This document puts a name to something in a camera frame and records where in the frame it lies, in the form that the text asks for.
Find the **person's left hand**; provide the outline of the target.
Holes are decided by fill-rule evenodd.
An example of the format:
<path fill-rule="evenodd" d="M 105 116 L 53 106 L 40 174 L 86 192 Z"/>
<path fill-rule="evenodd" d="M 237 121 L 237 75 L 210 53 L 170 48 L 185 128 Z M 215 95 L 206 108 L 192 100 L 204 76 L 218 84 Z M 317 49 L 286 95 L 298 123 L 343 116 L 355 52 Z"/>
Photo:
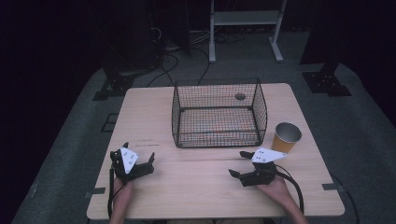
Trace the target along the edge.
<path fill-rule="evenodd" d="M 126 184 L 119 178 L 114 179 L 114 204 L 128 205 L 134 196 L 134 182 L 129 181 Z"/>

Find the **grey tape strip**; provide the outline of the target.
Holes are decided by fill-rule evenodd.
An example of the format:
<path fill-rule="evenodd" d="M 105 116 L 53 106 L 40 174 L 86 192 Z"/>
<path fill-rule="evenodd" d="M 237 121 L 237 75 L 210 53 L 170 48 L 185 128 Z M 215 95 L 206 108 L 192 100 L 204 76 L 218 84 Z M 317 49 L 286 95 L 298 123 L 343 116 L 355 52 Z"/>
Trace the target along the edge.
<path fill-rule="evenodd" d="M 337 190 L 338 192 L 345 192 L 346 189 L 343 185 L 335 184 L 335 183 L 327 183 L 322 184 L 324 190 Z"/>
<path fill-rule="evenodd" d="M 106 192 L 106 188 L 95 188 L 92 189 L 91 191 L 86 191 L 84 194 L 85 199 L 90 199 L 92 195 L 95 194 L 104 194 Z"/>

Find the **white metal stand frame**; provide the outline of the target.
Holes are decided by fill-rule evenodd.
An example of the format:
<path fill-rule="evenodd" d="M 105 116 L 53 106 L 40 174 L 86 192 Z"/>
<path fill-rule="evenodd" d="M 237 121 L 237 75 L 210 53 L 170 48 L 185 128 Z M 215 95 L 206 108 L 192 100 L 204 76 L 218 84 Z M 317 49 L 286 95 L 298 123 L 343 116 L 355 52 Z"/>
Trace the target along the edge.
<path fill-rule="evenodd" d="M 269 43 L 278 63 L 283 63 L 284 58 L 277 44 L 277 39 L 283 21 L 288 0 L 281 0 L 277 10 L 259 11 L 225 11 L 215 10 L 215 0 L 210 3 L 209 44 L 208 60 L 216 61 L 215 28 L 220 26 L 245 26 L 245 25 L 274 25 L 275 30 L 269 37 Z"/>

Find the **black tape floor outline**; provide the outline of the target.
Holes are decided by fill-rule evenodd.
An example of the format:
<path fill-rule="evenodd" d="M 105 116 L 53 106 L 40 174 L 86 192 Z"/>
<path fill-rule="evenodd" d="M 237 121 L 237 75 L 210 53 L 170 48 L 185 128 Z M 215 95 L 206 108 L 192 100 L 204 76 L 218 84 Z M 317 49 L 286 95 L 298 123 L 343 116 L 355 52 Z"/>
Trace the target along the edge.
<path fill-rule="evenodd" d="M 102 126 L 102 133 L 112 133 L 115 129 L 119 114 L 118 113 L 109 113 L 106 117 L 106 120 Z"/>

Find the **black wire mesh basket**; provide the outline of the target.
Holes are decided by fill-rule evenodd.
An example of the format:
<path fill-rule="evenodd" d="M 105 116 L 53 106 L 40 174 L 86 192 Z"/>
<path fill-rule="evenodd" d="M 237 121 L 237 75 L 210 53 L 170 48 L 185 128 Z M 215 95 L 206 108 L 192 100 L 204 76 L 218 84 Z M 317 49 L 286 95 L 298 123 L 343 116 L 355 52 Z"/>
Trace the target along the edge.
<path fill-rule="evenodd" d="M 235 99 L 244 93 L 245 100 Z M 257 78 L 178 81 L 172 102 L 177 147 L 255 147 L 267 129 L 267 106 Z"/>

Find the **orange paper cup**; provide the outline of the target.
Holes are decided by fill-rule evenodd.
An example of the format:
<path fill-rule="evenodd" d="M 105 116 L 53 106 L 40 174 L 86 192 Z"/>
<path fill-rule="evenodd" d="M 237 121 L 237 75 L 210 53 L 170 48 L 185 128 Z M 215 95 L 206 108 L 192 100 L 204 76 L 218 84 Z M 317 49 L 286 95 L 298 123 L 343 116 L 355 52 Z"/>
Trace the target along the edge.
<path fill-rule="evenodd" d="M 289 153 L 301 138 L 302 132 L 296 125 L 289 122 L 281 122 L 276 125 L 271 149 Z"/>

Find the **person's right hand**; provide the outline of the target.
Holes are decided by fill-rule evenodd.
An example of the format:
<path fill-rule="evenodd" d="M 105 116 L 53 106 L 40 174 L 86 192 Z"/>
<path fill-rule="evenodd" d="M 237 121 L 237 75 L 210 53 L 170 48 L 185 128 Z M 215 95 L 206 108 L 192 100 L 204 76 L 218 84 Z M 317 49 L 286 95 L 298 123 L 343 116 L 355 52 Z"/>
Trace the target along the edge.
<path fill-rule="evenodd" d="M 286 182 L 282 177 L 276 176 L 270 184 L 258 185 L 257 188 L 281 207 L 293 203 Z"/>

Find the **black stand base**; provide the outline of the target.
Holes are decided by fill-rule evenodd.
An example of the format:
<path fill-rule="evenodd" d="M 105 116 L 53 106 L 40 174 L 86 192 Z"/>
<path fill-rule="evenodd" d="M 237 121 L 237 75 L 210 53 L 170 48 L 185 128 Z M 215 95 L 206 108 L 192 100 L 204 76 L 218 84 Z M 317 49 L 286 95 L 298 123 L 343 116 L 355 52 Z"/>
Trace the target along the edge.
<path fill-rule="evenodd" d="M 101 90 L 93 96 L 94 101 L 105 101 L 109 97 L 124 96 L 134 84 L 133 76 L 123 76 L 119 73 L 106 73 L 106 80 Z"/>
<path fill-rule="evenodd" d="M 350 96 L 351 93 L 335 75 L 339 63 L 325 63 L 319 71 L 303 72 L 303 77 L 313 93 L 327 93 L 331 97 Z"/>

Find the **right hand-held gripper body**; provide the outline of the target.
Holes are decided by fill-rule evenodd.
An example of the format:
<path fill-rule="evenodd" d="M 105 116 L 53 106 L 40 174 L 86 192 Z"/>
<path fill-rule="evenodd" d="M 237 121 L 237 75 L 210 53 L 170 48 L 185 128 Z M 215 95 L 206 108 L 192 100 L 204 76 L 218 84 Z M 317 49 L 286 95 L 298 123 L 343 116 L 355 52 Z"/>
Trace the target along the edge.
<path fill-rule="evenodd" d="M 268 185 L 276 176 L 277 169 L 274 161 L 287 157 L 284 152 L 275 151 L 272 149 L 259 147 L 250 160 L 253 164 L 254 171 L 251 173 L 243 174 L 245 179 L 240 179 L 244 187 Z"/>

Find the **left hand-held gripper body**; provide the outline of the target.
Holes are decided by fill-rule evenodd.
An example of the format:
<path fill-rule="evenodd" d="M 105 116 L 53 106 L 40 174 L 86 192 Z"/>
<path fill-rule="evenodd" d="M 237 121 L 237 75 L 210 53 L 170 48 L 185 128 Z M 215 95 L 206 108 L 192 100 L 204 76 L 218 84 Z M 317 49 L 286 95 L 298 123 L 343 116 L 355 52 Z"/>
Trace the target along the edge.
<path fill-rule="evenodd" d="M 120 147 L 117 151 L 110 152 L 110 159 L 115 171 L 116 177 L 123 184 L 135 179 L 134 167 L 139 155 L 127 147 Z"/>

